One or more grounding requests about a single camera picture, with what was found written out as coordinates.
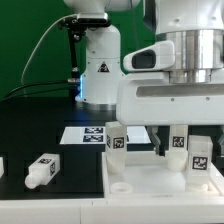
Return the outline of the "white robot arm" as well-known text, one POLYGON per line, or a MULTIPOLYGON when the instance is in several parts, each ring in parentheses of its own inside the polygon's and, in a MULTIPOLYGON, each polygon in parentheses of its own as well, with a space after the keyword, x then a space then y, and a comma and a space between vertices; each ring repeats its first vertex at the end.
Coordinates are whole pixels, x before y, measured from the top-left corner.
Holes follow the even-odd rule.
POLYGON ((87 31, 86 71, 78 102, 116 109, 124 125, 224 126, 224 0, 134 0, 156 42, 126 55, 119 74, 119 32, 109 11, 128 0, 64 0, 87 31))

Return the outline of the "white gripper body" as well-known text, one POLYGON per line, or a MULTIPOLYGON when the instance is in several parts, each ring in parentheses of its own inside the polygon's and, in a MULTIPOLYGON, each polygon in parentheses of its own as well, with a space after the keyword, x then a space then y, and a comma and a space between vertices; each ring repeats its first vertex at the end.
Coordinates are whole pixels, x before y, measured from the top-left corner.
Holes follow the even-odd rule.
POLYGON ((126 126, 224 125, 224 71, 196 84, 171 84, 167 72, 128 74, 119 83, 116 118, 126 126))

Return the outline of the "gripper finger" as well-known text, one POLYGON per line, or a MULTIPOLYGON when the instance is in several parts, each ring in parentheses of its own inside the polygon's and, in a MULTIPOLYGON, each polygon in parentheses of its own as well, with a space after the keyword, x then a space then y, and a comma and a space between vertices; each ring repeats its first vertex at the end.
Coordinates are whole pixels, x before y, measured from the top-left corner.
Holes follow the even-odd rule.
POLYGON ((217 156, 224 156, 224 125, 217 131, 217 156))
POLYGON ((158 136, 158 127, 157 126, 148 126, 147 133, 149 135, 151 142, 154 145, 155 153, 159 156, 164 156, 165 149, 164 149, 164 146, 162 145, 162 142, 158 136))

